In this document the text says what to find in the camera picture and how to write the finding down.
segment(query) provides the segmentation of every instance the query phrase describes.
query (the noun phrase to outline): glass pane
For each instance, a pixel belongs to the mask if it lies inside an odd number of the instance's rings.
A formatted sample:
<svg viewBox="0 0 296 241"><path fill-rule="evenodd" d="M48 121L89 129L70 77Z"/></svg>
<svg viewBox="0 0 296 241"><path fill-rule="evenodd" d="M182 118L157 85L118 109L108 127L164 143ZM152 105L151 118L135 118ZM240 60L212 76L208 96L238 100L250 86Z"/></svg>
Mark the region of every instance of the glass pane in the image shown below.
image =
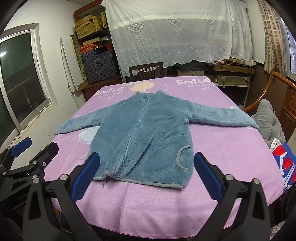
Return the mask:
<svg viewBox="0 0 296 241"><path fill-rule="evenodd" d="M0 53L5 53L0 57L5 91L21 123L46 100L34 65L30 33L0 43Z"/></svg>
<svg viewBox="0 0 296 241"><path fill-rule="evenodd" d="M15 125L6 108L2 93L0 91L0 146L15 129Z"/></svg>
<svg viewBox="0 0 296 241"><path fill-rule="evenodd" d="M290 53L291 53L291 72L296 74L296 41L293 38L290 30L287 28L289 43L290 43Z"/></svg>

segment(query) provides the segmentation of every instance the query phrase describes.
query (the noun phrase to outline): chair backrest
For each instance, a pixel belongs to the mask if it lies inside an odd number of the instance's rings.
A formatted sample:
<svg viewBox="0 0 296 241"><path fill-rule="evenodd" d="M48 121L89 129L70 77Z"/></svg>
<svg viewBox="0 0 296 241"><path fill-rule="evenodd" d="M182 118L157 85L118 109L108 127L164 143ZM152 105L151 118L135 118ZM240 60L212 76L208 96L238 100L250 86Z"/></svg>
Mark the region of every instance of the chair backrest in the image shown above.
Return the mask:
<svg viewBox="0 0 296 241"><path fill-rule="evenodd" d="M253 104L244 108L243 111L249 113L251 110L255 109L259 105L261 99L266 95L275 78L278 79L279 82L284 82L285 84L287 84L285 99L283 100L280 111L276 112L276 116L281 123L281 128L285 134L286 142L288 142L294 130L296 129L296 84L294 84L292 81L275 72L274 69L271 70L268 83L262 94Z"/></svg>
<svg viewBox="0 0 296 241"><path fill-rule="evenodd" d="M131 77L131 82L134 81L133 70L139 70L140 80L149 80L155 78L155 71L153 67L159 67L160 69L160 77L165 77L164 70L163 70L163 63L151 63L151 64L142 64L129 67L129 73Z"/></svg>

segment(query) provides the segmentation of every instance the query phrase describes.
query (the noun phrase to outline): jacket collar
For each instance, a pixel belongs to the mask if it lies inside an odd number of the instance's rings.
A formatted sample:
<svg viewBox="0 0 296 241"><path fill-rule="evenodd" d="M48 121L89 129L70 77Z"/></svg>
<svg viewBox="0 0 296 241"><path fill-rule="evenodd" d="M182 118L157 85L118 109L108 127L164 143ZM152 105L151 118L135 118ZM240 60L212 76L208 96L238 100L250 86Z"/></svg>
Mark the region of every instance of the jacket collar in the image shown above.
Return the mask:
<svg viewBox="0 0 296 241"><path fill-rule="evenodd" d="M135 101L142 103L145 99L151 103L160 99L163 99L164 97L167 97L168 95L164 93L163 91L157 91L155 93L141 93L137 92L133 98Z"/></svg>

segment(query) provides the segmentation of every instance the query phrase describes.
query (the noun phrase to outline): window frame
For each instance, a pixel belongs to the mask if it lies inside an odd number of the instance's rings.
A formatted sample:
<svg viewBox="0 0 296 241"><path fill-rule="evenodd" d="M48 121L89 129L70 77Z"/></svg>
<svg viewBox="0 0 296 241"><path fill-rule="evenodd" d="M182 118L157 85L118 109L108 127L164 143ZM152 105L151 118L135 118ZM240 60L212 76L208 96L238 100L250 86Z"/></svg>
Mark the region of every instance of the window frame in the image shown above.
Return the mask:
<svg viewBox="0 0 296 241"><path fill-rule="evenodd" d="M287 26L285 22L281 19L281 29L283 33L283 45L284 45L284 60L286 65L286 76L290 77L294 81L296 81L296 74L291 72L291 50L290 50L290 42L289 42L289 36L287 31Z"/></svg>
<svg viewBox="0 0 296 241"><path fill-rule="evenodd" d="M49 94L46 89L46 83L43 78L42 70L38 61L39 58L41 58L40 56L38 56L38 50L37 50L37 48L40 46L40 43L37 42L39 38L36 37L36 34L38 33L38 23L21 25L15 28L5 30L3 34L0 36L0 45L2 42L6 40L9 40L13 37L17 37L19 35L27 34L27 33L30 33L33 61L34 61L34 65L35 65L35 69L36 69L36 73L37 73L37 77L38 77L41 89L45 96L45 101L42 102L22 122L19 123L13 112L10 102L8 100L6 90L4 87L3 78L2 78L1 66L0 66L0 91L2 92L2 96L5 102L6 108L10 114L10 117L12 118L12 121L16 126L16 128L11 132L11 134L7 137L4 143L0 146L0 153L14 141L14 139L21 133L21 131L24 130L29 125L29 123L42 112L42 110L50 106L52 103L49 98Z"/></svg>

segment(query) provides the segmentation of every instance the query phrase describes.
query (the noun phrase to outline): jacket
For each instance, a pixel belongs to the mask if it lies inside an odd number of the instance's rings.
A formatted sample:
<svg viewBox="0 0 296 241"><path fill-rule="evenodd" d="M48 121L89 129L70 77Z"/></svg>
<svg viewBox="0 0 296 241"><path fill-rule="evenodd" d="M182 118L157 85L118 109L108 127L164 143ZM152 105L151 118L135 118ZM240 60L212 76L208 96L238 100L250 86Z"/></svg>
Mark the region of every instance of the jacket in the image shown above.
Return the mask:
<svg viewBox="0 0 296 241"><path fill-rule="evenodd" d="M259 129L240 109L209 107L158 91L136 92L112 106L70 119L55 134L100 126L88 154L97 152L101 158L95 180L112 177L182 189L193 172L189 121Z"/></svg>

